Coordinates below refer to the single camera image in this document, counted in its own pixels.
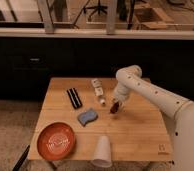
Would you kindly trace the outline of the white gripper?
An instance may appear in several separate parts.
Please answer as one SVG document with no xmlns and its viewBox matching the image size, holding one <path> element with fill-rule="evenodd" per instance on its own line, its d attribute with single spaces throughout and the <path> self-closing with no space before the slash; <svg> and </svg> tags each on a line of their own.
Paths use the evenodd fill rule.
<svg viewBox="0 0 194 171">
<path fill-rule="evenodd" d="M 123 107 L 124 101 L 129 98 L 129 89 L 123 86 L 116 86 L 113 92 L 113 99 L 111 100 L 111 104 L 114 105 L 116 102 L 119 102 L 118 109 L 121 110 Z"/>
</svg>

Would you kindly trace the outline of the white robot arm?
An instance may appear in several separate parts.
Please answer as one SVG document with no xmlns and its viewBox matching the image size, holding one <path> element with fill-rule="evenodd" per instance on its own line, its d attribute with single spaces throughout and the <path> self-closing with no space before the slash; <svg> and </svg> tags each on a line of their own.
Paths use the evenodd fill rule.
<svg viewBox="0 0 194 171">
<path fill-rule="evenodd" d="M 194 171 L 194 101 L 144 81 L 138 65 L 116 72 L 114 100 L 123 103 L 133 90 L 175 121 L 171 171 Z"/>
</svg>

